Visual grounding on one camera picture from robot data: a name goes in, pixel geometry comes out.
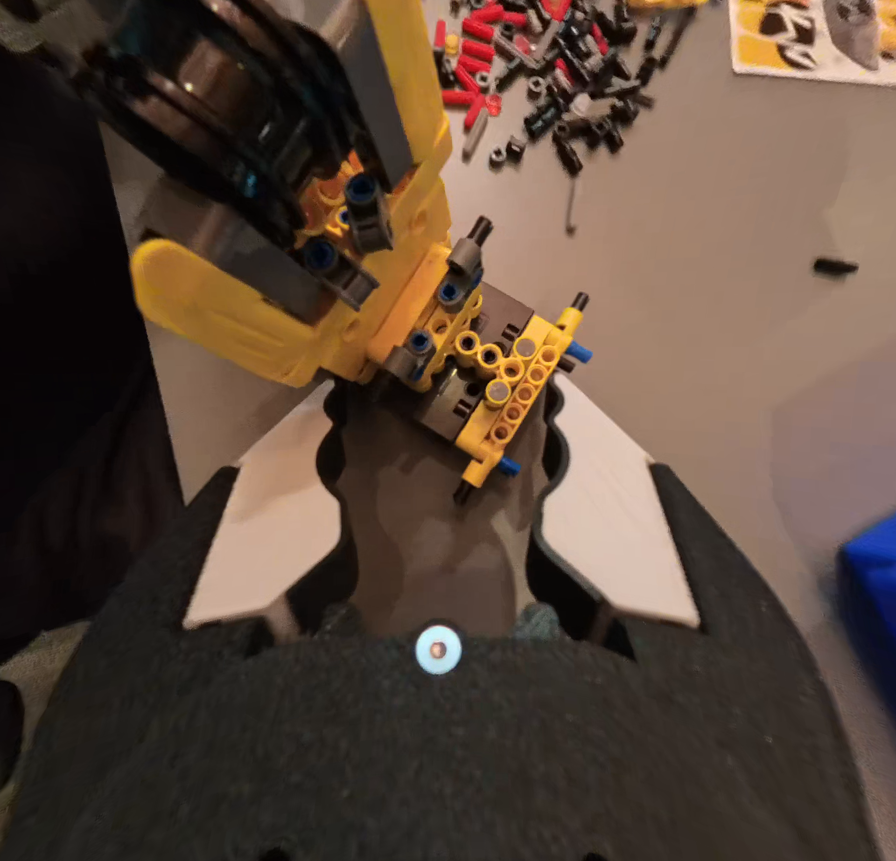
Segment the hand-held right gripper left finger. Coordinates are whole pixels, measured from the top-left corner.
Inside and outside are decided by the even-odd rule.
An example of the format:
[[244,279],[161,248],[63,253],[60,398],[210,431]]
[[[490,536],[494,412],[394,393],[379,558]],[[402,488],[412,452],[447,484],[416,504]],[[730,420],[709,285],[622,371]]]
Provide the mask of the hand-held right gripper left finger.
[[338,481],[344,385],[319,385],[241,458],[184,616],[186,630],[261,619],[274,641],[317,632],[357,585]]

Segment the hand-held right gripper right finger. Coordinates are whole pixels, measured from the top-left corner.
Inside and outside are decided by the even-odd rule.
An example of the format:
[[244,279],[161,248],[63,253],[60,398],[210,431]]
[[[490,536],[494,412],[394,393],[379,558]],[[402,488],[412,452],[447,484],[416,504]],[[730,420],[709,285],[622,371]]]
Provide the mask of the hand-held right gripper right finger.
[[568,376],[546,387],[525,575],[562,635],[629,650],[631,622],[700,631],[651,456]]

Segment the black toy wheel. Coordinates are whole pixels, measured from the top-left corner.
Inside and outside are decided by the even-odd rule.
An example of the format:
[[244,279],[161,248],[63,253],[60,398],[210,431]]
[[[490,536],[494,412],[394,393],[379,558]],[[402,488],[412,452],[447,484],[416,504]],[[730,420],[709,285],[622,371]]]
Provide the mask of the black toy wheel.
[[334,53],[263,0],[126,0],[73,85],[165,173],[285,250],[365,131]]

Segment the yellow brick wheel assembly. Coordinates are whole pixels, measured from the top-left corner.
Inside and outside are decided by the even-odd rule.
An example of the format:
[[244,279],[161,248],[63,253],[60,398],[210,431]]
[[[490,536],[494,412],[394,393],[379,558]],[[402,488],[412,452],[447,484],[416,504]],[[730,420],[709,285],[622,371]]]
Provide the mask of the yellow brick wheel assembly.
[[131,258],[136,300],[154,324],[273,382],[371,384],[368,342],[433,248],[452,247],[451,128],[421,2],[263,1],[334,53],[366,131],[298,196],[308,221],[285,250],[165,173]]

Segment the pile of loose toy pieces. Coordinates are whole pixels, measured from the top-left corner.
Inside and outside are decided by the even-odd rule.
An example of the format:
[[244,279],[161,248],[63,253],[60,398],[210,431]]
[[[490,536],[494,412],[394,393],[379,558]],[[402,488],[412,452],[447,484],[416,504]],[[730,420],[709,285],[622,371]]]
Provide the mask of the pile of loose toy pieces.
[[578,146],[618,153],[623,129],[654,106],[646,89],[681,10],[637,10],[625,0],[446,5],[432,47],[442,104],[464,115],[462,161],[472,162],[505,95],[520,86],[529,108],[519,130],[488,151],[487,167],[519,166],[546,139],[570,178],[583,168]]

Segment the long black toy axle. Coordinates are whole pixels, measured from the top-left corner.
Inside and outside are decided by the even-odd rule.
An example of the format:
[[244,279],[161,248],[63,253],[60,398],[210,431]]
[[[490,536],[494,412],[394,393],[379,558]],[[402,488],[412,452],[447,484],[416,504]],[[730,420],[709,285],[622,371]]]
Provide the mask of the long black toy axle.
[[674,27],[670,37],[668,37],[666,47],[662,51],[661,55],[658,58],[658,67],[661,70],[665,70],[675,55],[678,47],[683,39],[687,29],[693,23],[700,7],[692,6],[681,9],[678,12],[677,20],[674,23]]

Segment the nested blue plastic bins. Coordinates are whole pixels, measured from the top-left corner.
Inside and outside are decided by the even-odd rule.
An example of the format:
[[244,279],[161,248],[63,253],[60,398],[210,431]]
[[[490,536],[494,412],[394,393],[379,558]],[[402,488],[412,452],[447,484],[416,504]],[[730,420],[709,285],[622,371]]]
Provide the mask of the nested blue plastic bins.
[[836,584],[848,638],[894,717],[895,514],[840,547]]

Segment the toy instruction booklet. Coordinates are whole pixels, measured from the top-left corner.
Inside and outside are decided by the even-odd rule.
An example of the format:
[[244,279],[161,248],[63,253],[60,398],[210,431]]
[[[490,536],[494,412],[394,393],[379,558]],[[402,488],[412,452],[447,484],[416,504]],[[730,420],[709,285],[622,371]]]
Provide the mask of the toy instruction booklet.
[[895,0],[728,0],[733,72],[895,85]]

